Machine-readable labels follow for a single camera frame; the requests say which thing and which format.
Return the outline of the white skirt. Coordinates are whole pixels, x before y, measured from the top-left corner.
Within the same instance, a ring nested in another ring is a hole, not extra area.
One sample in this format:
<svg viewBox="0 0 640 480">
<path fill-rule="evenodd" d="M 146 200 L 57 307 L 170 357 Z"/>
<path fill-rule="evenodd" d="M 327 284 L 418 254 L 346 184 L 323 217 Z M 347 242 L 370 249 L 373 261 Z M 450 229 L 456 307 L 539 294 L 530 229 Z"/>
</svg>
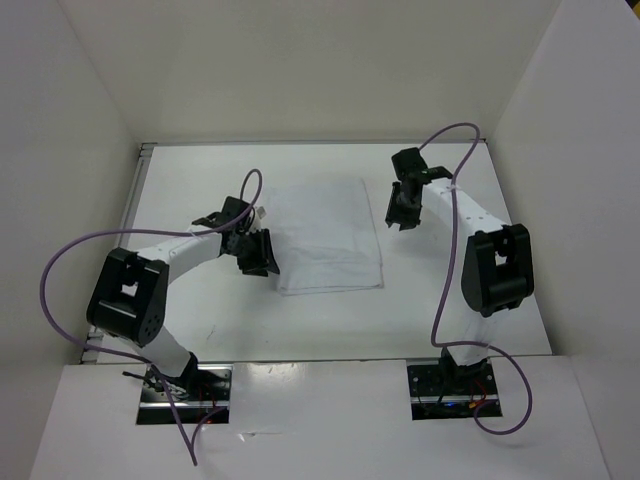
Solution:
<svg viewBox="0 0 640 480">
<path fill-rule="evenodd" d="M 364 180 L 322 179 L 263 191 L 283 296 L 378 289 L 383 262 Z"/>
</svg>

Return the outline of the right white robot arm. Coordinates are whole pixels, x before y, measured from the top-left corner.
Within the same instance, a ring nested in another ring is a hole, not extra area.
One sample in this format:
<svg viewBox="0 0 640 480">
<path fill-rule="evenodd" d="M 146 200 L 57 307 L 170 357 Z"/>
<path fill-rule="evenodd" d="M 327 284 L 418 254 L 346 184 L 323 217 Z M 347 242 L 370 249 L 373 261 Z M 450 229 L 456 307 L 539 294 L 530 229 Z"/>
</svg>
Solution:
<svg viewBox="0 0 640 480">
<path fill-rule="evenodd" d="M 450 393 L 462 392 L 482 373 L 500 323 L 532 295 L 530 234 L 490 214 L 451 184 L 444 167 L 396 166 L 385 222 L 409 230 L 422 208 L 456 236 L 456 258 L 448 298 L 456 332 L 441 350 L 438 380 Z"/>
</svg>

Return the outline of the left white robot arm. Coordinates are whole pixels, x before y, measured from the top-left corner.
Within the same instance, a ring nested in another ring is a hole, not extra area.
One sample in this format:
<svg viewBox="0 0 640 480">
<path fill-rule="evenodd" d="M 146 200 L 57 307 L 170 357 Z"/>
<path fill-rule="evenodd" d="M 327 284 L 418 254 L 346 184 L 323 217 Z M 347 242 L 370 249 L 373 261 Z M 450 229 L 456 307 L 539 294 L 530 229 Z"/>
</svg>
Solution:
<svg viewBox="0 0 640 480">
<path fill-rule="evenodd" d="M 279 274 L 270 231 L 249 214 L 235 224 L 212 214 L 192 223 L 180 236 L 132 251 L 112 250 L 87 308 L 88 322 L 128 344 L 152 363 L 144 381 L 176 399 L 204 393 L 218 378 L 201 370 L 196 355 L 164 326 L 170 284 L 196 267 L 232 256 L 242 274 Z"/>
</svg>

